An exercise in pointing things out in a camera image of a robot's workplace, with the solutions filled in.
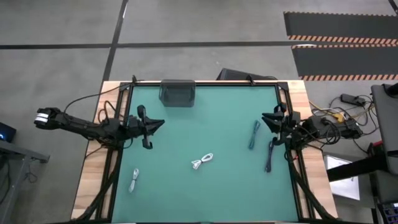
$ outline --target black and orange mat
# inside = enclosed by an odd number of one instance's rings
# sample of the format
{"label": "black and orange mat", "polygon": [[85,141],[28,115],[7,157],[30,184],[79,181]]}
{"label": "black and orange mat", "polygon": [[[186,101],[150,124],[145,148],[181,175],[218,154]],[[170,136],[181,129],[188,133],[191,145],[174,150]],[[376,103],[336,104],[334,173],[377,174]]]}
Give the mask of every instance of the black and orange mat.
{"label": "black and orange mat", "polygon": [[284,12],[290,40],[398,44],[398,17],[374,14]]}
{"label": "black and orange mat", "polygon": [[302,80],[398,80],[398,45],[295,45],[292,51]]}

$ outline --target white paper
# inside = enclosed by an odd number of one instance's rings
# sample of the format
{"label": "white paper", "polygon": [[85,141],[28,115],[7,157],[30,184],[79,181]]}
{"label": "white paper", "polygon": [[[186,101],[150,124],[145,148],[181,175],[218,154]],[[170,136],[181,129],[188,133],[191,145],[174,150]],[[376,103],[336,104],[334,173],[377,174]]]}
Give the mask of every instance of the white paper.
{"label": "white paper", "polygon": [[[332,156],[326,156],[326,166],[327,166],[326,169],[331,169],[349,163],[351,162],[346,161],[344,159],[339,159]],[[358,176],[344,180],[330,182],[330,188],[331,192],[335,195],[359,200]]]}

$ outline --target wooden table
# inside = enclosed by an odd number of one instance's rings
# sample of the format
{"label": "wooden table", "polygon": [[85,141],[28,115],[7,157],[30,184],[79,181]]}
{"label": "wooden table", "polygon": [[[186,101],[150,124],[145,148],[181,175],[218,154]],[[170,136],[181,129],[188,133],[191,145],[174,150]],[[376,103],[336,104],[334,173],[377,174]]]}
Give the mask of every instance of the wooden table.
{"label": "wooden table", "polygon": [[[257,81],[257,82],[275,82],[275,81]],[[278,82],[288,82],[290,100],[292,102],[293,110],[301,113],[301,119],[306,119],[309,116],[311,116],[312,114],[311,114],[310,104],[308,102],[308,96],[305,90],[304,82],[301,80],[278,81]],[[117,86],[120,85],[120,83],[121,82],[119,81],[104,82],[101,92],[116,88]],[[109,93],[101,95],[98,101],[96,113],[98,113],[99,110],[103,109],[103,105],[106,100],[110,101],[112,105],[116,105],[116,102],[118,100],[118,93],[119,90],[116,89]],[[126,107],[126,98],[123,98],[121,111],[124,111],[125,107]],[[112,111],[109,111],[108,113],[109,117],[113,117]],[[96,141],[90,141],[86,153],[88,154],[99,147],[100,145]],[[323,162],[322,152],[320,152],[318,149],[314,149],[311,147],[307,147],[302,152],[303,152],[305,169],[307,172],[308,184],[311,191],[314,193],[319,202],[326,208],[326,210],[334,217],[337,217],[335,202],[331,194],[329,180],[326,174],[325,164]],[[93,201],[93,199],[96,197],[97,193],[99,192],[101,187],[101,181],[103,178],[106,155],[107,155],[107,149],[100,149],[98,152],[92,154],[90,157],[85,159],[71,218],[79,217],[86,210],[86,208],[89,206],[89,204]],[[302,204],[303,217],[309,217],[305,196],[301,191],[300,187],[298,188]],[[104,207],[102,210],[103,217],[105,217],[108,212],[110,193],[111,191],[109,190],[105,196]]]}

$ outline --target gray concrete floor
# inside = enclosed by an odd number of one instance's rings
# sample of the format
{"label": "gray concrete floor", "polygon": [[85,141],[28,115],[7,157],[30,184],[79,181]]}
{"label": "gray concrete floor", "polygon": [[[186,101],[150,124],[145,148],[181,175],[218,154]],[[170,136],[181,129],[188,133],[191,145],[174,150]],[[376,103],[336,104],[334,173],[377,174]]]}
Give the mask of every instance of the gray concrete floor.
{"label": "gray concrete floor", "polygon": [[[110,43],[121,0],[0,0],[0,44]],[[386,0],[130,0],[119,42],[287,40],[283,11],[393,14]],[[15,127],[19,146],[51,154],[33,164],[39,176],[26,182],[13,214],[15,223],[50,223],[70,217],[87,142],[65,131],[34,127],[39,107],[64,108],[100,89],[108,49],[0,50],[0,119]],[[279,79],[298,79],[289,47],[207,49],[119,49],[110,80],[191,78],[213,80],[223,67]],[[367,82],[307,82],[309,98],[320,106],[341,93],[368,95]],[[92,119],[96,98],[69,113]],[[364,130],[369,131],[371,123]],[[362,147],[378,132],[358,140]],[[328,152],[363,157],[352,141]],[[336,198],[344,220],[371,222],[370,210]]]}

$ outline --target teal mat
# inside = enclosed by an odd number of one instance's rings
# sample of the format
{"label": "teal mat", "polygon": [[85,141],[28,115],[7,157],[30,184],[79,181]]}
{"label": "teal mat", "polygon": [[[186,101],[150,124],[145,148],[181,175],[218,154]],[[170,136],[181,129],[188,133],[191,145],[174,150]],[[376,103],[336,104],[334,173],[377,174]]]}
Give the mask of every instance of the teal mat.
{"label": "teal mat", "polygon": [[[141,104],[165,124],[150,139],[152,150],[142,138],[124,150],[113,223],[298,221],[284,146],[275,148],[272,172],[264,172],[274,135],[261,113],[277,105],[275,87],[197,86],[193,108],[166,108],[159,87],[137,86],[130,114]],[[256,119],[261,126],[249,150]],[[210,152],[213,160],[192,168],[191,161]],[[130,194],[135,168],[140,173]]]}

